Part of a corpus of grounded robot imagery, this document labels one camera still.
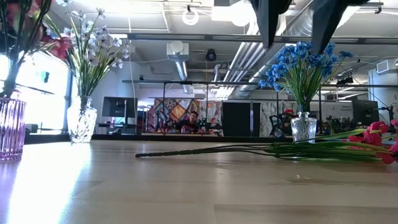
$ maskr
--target glass vase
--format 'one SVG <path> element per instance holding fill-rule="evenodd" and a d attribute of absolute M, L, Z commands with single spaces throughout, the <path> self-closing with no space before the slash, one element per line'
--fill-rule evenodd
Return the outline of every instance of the glass vase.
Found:
<path fill-rule="evenodd" d="M 97 119 L 97 110 L 91 106 L 91 97 L 79 96 L 68 108 L 68 130 L 73 143 L 91 141 Z"/>
<path fill-rule="evenodd" d="M 0 98 L 0 161 L 20 159 L 25 141 L 26 102 L 13 98 Z"/>
<path fill-rule="evenodd" d="M 298 118 L 290 121 L 292 125 L 293 140 L 304 141 L 308 139 L 309 143 L 315 143 L 315 134 L 317 132 L 317 120 L 309 118 L 309 112 L 298 112 Z"/>

